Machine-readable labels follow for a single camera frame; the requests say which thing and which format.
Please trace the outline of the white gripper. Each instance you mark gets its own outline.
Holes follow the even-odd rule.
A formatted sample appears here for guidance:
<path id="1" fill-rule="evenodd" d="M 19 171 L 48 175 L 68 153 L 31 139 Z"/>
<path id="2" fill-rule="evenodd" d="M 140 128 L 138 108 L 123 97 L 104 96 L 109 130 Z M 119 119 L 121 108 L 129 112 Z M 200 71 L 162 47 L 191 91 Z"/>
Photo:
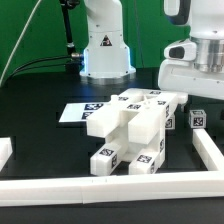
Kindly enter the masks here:
<path id="1" fill-rule="evenodd" d="M 224 100 L 224 40 L 190 38 L 164 50 L 158 86 L 161 90 Z"/>

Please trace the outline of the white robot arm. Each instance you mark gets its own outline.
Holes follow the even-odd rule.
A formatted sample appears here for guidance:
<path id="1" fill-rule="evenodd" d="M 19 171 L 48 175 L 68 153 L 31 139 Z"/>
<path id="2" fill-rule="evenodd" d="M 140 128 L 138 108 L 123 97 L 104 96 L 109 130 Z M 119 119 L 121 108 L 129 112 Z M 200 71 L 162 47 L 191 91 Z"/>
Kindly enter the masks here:
<path id="1" fill-rule="evenodd" d="M 82 79 L 105 85 L 133 77 L 120 0 L 84 0 L 84 4 L 89 43 Z M 172 24 L 188 26 L 190 33 L 164 49 L 159 88 L 224 100 L 224 0 L 164 0 L 163 9 Z"/>

